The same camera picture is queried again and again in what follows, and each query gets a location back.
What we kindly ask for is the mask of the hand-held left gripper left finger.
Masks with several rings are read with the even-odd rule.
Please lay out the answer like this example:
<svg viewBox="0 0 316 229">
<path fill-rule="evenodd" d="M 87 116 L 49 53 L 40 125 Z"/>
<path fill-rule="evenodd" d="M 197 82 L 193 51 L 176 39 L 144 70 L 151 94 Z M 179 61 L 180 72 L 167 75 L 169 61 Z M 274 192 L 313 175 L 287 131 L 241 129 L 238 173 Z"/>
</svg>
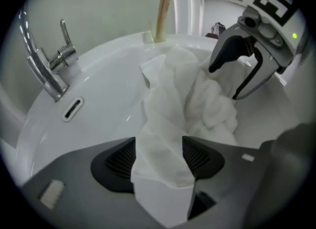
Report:
<svg viewBox="0 0 316 229">
<path fill-rule="evenodd" d="M 159 229 L 131 183 L 135 138 L 66 153 L 23 186 L 31 207 L 56 229 Z"/>
</svg>

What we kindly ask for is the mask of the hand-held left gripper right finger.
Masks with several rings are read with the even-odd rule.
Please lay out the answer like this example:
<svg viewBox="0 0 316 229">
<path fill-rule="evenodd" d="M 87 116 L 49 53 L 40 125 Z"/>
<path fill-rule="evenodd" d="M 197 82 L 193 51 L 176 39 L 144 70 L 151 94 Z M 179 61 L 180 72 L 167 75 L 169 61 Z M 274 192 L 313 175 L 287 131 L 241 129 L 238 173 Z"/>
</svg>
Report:
<svg viewBox="0 0 316 229">
<path fill-rule="evenodd" d="M 195 177 L 194 196 L 204 211 L 180 229 L 244 229 L 249 205 L 271 160 L 272 141 L 258 149 L 182 138 L 184 158 Z"/>
</svg>

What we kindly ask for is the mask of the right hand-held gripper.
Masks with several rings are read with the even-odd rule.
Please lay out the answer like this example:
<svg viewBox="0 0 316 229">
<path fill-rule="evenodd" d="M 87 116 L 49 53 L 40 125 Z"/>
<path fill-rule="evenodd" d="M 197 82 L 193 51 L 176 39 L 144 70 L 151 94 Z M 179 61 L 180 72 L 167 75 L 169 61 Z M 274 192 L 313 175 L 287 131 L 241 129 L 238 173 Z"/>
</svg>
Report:
<svg viewBox="0 0 316 229">
<path fill-rule="evenodd" d="M 219 37 L 210 58 L 209 72 L 253 53 L 256 66 L 237 88 L 233 99 L 244 99 L 276 71 L 283 73 L 306 47 L 306 19 L 293 0 L 244 0 L 238 24 Z M 255 47 L 254 38 L 264 47 Z"/>
</svg>

